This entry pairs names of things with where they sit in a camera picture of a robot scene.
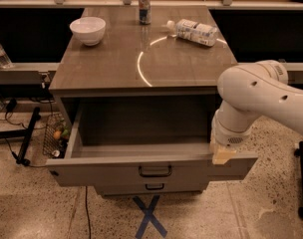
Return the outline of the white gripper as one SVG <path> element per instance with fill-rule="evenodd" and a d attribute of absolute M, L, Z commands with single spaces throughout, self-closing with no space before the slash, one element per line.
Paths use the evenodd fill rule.
<path fill-rule="evenodd" d="M 246 112 L 223 101 L 211 122 L 209 148 L 213 153 L 212 163 L 225 164 L 235 154 L 233 148 L 242 144 L 251 133 L 255 113 Z"/>

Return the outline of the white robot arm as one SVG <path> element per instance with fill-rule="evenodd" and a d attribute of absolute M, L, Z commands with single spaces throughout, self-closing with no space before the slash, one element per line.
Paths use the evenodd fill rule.
<path fill-rule="evenodd" d="M 261 116 L 303 135 L 303 90 L 288 85 L 281 63 L 269 60 L 233 66 L 219 76 L 217 89 L 222 103 L 211 123 L 213 163 L 231 159 Z"/>

